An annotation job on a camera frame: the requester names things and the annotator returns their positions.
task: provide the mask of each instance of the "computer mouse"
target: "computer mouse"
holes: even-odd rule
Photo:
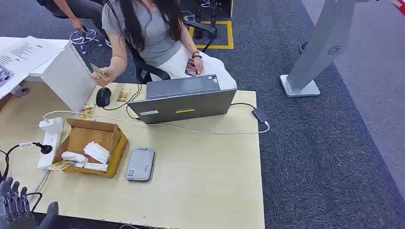
[[[105,107],[110,104],[111,90],[107,87],[100,88],[96,96],[96,105]]]

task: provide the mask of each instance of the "gray power bank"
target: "gray power bank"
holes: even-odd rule
[[[134,148],[129,158],[126,179],[149,181],[152,174],[155,151],[152,148]]]

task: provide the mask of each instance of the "woman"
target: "woman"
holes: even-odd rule
[[[105,78],[92,74],[100,86],[114,81],[126,69],[127,39],[146,63],[164,70],[171,79],[190,77],[184,71],[193,57],[197,74],[216,74],[222,90],[236,88],[222,61],[198,52],[177,0],[107,0],[102,20],[111,41],[112,58],[110,66],[102,68]]]

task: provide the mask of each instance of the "gray carpet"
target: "gray carpet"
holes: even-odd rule
[[[302,2],[312,21],[317,22],[324,0]],[[372,0],[357,4],[349,47],[335,61],[403,198],[405,198],[404,23],[404,15],[390,1]]]
[[[68,21],[33,2],[0,0],[9,9],[1,21],[12,20],[0,36],[66,38]],[[312,29],[300,0],[236,0],[234,7],[235,50],[207,53],[225,63],[240,89],[257,92],[270,119],[270,132],[260,136],[266,228],[405,228],[404,201],[336,68],[316,79],[320,96],[284,95],[279,76],[291,70]],[[100,66],[108,59],[103,49],[85,57]],[[71,227],[118,224],[60,217],[58,228]]]

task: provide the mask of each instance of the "woman's arm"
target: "woman's arm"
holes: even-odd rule
[[[198,49],[195,47],[194,41],[192,40],[187,27],[184,25],[183,21],[180,21],[181,24],[181,42],[186,47],[190,53],[190,57],[194,52],[197,52]]]
[[[69,5],[66,3],[66,0],[53,0],[55,4],[65,13],[70,20],[72,21],[73,28],[76,30],[82,29],[82,22],[75,16],[75,14],[70,9]]]
[[[187,27],[184,25],[183,21],[180,21],[180,25],[181,25],[180,40],[183,43],[183,45],[186,47],[187,51],[189,51],[190,58],[191,58],[193,53],[198,52],[198,49],[195,46],[194,41],[192,40],[192,38],[189,34],[189,31],[188,31]],[[194,58],[194,65],[195,65],[195,68],[197,69],[197,74],[201,74],[201,72],[203,72],[203,70],[204,70],[204,64],[203,64],[201,57],[197,57],[199,55],[200,55],[199,53],[194,54],[194,56],[196,56]]]
[[[102,76],[97,73],[92,73],[92,78],[100,86],[105,86],[110,82],[113,82],[119,75],[121,75],[127,68],[127,45],[123,35],[118,35],[114,31],[106,31],[108,38],[111,41],[112,57],[109,67],[101,68],[106,76],[103,79]]]

